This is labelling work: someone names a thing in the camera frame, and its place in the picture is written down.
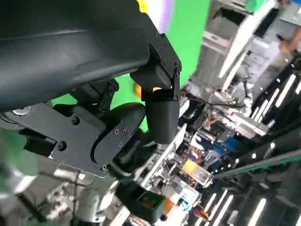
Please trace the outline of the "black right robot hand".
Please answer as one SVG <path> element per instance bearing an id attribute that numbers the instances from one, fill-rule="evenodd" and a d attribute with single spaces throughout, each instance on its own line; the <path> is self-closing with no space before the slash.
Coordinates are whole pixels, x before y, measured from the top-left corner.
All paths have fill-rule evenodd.
<path id="1" fill-rule="evenodd" d="M 109 175 L 114 178 L 114 184 L 135 179 L 137 171 L 157 149 L 149 132 L 138 129 L 109 163 Z"/>

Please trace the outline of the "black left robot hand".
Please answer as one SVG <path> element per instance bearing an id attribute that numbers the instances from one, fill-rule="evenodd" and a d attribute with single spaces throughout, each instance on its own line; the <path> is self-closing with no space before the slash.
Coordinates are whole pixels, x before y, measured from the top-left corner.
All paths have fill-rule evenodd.
<path id="1" fill-rule="evenodd" d="M 135 0 L 3 0 L 0 118 L 26 149 L 105 177 L 147 121 L 170 144 L 182 64 Z"/>

